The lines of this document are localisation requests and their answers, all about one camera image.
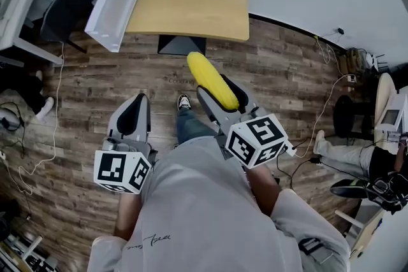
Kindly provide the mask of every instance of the yellow object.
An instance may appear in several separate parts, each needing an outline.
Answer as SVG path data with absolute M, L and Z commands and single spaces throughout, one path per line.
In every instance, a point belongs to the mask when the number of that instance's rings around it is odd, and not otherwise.
M 126 33 L 246 41 L 247 0 L 137 0 Z
M 238 109 L 237 97 L 206 57 L 199 52 L 190 52 L 187 63 L 198 85 L 206 88 L 226 109 Z

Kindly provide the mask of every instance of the black pants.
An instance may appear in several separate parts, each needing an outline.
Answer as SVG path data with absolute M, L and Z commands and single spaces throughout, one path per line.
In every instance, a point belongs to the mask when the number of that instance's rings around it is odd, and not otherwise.
M 0 68 L 0 92 L 16 90 L 35 114 L 45 106 L 45 100 L 40 94 L 43 82 L 37 77 L 29 76 L 23 69 L 6 65 Z

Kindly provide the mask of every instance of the open microwave door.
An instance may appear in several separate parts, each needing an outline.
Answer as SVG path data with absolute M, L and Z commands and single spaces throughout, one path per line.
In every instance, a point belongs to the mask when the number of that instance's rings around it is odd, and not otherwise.
M 111 52 L 119 52 L 137 0 L 97 0 L 85 32 Z

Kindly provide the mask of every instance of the white pants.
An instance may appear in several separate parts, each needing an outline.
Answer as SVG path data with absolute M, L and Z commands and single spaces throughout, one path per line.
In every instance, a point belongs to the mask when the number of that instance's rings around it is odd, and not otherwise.
M 375 146 L 348 147 L 333 146 L 329 141 L 321 140 L 317 150 L 323 156 L 321 162 L 325 168 L 336 172 L 343 172 L 348 178 L 368 178 L 371 156 Z

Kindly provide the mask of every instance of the blue jeans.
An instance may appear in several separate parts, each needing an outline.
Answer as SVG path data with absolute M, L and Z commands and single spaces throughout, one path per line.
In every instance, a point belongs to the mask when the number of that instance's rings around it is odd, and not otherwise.
M 182 108 L 178 112 L 176 130 L 179 145 L 193 138 L 217 135 L 209 126 L 200 122 L 192 110 L 187 108 Z

